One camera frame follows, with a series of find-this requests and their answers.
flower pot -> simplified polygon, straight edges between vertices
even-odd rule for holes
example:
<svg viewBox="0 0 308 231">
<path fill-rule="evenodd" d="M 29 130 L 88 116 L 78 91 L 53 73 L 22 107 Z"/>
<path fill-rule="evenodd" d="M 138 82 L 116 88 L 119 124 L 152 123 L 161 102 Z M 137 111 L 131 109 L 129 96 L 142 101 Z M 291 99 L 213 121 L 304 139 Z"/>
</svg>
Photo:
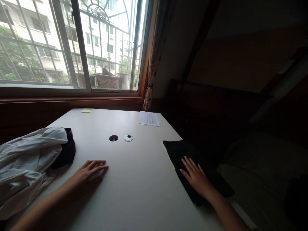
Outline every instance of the flower pot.
<svg viewBox="0 0 308 231">
<path fill-rule="evenodd" d="M 76 78 L 78 80 L 79 87 L 85 88 L 86 87 L 86 81 L 84 79 L 84 74 L 83 73 L 76 73 Z M 91 85 L 91 88 L 95 88 L 95 75 L 90 75 L 90 85 Z"/>
<path fill-rule="evenodd" d="M 100 88 L 119 89 L 119 76 L 110 76 L 96 73 L 96 80 Z"/>
</svg>

yellow sticky note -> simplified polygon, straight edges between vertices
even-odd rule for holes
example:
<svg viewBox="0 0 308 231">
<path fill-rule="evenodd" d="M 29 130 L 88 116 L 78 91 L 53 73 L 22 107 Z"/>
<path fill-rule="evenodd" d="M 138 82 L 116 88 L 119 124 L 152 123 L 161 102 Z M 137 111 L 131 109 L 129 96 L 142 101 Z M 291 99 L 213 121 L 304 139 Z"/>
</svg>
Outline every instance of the yellow sticky note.
<svg viewBox="0 0 308 231">
<path fill-rule="evenodd" d="M 81 113 L 90 113 L 92 109 L 83 109 Z"/>
</svg>

finger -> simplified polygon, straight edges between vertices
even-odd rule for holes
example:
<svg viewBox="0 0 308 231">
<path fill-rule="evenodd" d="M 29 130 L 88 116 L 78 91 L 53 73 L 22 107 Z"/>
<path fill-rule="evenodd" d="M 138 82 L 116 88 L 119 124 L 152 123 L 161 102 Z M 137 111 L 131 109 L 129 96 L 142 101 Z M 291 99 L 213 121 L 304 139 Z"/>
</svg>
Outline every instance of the finger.
<svg viewBox="0 0 308 231">
<path fill-rule="evenodd" d="M 184 159 L 182 159 L 183 164 L 185 165 L 189 175 L 192 175 L 193 170 L 190 168 L 190 166 L 188 165 L 188 163 L 186 163 L 186 161 Z"/>
<path fill-rule="evenodd" d="M 87 160 L 87 161 L 83 164 L 82 168 L 88 167 L 89 164 L 91 164 L 93 161 L 94 161 L 94 160 Z"/>
<path fill-rule="evenodd" d="M 92 170 L 94 169 L 96 166 L 100 165 L 100 164 L 105 164 L 106 161 L 105 160 L 94 160 L 92 161 L 92 163 L 90 163 L 87 167 L 88 170 Z"/>
<path fill-rule="evenodd" d="M 104 169 L 108 169 L 108 168 L 109 168 L 108 165 L 98 166 L 98 167 L 96 167 L 96 168 L 94 168 L 94 169 L 92 169 L 92 170 L 90 171 L 89 177 L 91 178 L 92 176 L 94 176 L 94 175 L 97 174 L 98 172 L 100 172 L 100 171 L 102 171 L 102 170 L 104 170 Z"/>
<path fill-rule="evenodd" d="M 187 164 L 190 166 L 190 168 L 192 169 L 192 171 L 197 172 L 197 170 L 194 168 L 194 166 L 192 165 L 192 163 L 189 161 L 189 159 L 187 158 L 187 156 L 184 156 Z"/>
<path fill-rule="evenodd" d="M 191 158 L 189 158 L 189 160 L 190 160 L 191 164 L 193 165 L 193 167 L 194 167 L 199 173 L 201 173 L 200 170 L 199 170 L 199 168 L 196 166 L 195 162 L 194 162 Z"/>
<path fill-rule="evenodd" d="M 185 172 L 183 169 L 180 169 L 180 172 L 183 174 L 183 176 L 188 180 L 188 182 L 190 183 L 190 181 L 191 181 L 191 177 L 190 177 L 190 175 L 187 173 L 187 172 Z"/>
<path fill-rule="evenodd" d="M 198 168 L 200 169 L 201 173 L 202 173 L 203 175 L 205 175 L 205 173 L 204 173 L 203 169 L 201 168 L 200 164 L 198 164 Z"/>
</svg>

hand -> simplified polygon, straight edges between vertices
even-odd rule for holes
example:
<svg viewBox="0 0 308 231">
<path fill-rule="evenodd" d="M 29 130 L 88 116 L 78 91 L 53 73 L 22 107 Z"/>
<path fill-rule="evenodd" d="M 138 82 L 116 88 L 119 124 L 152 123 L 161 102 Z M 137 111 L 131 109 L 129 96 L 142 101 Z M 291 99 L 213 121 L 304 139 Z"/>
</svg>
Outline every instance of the hand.
<svg viewBox="0 0 308 231">
<path fill-rule="evenodd" d="M 186 156 L 182 159 L 188 173 L 183 169 L 180 169 L 181 173 L 188 180 L 190 185 L 199 193 L 202 197 L 209 200 L 210 196 L 216 192 L 216 189 L 206 177 L 201 166 L 198 164 L 198 167 L 191 158 Z"/>
<path fill-rule="evenodd" d="M 108 165 L 105 165 L 105 160 L 88 160 L 77 172 L 69 178 L 58 190 L 61 195 L 81 196 L 88 190 L 95 187 L 103 179 L 103 175 L 95 178 L 90 182 L 90 179 L 98 172 L 104 170 L 106 173 Z"/>
</svg>

paper sheet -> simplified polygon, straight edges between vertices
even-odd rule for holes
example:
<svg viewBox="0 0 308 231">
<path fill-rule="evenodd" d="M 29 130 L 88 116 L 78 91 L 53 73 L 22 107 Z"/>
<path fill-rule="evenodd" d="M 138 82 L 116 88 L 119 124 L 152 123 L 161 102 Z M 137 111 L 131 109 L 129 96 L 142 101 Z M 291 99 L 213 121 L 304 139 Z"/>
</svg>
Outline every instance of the paper sheet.
<svg viewBox="0 0 308 231">
<path fill-rule="evenodd" d="M 161 123 L 156 113 L 153 112 L 140 111 L 139 123 L 148 126 L 161 127 Z"/>
</svg>

